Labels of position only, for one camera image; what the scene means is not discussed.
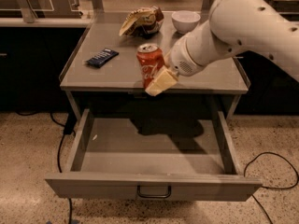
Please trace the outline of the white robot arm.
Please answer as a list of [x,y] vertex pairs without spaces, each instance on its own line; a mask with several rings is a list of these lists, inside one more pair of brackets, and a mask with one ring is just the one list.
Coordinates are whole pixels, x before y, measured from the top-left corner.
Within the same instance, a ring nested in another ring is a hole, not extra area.
[[299,27],[264,0],[215,0],[207,20],[180,38],[146,86],[156,96],[209,64],[252,51],[299,80]]

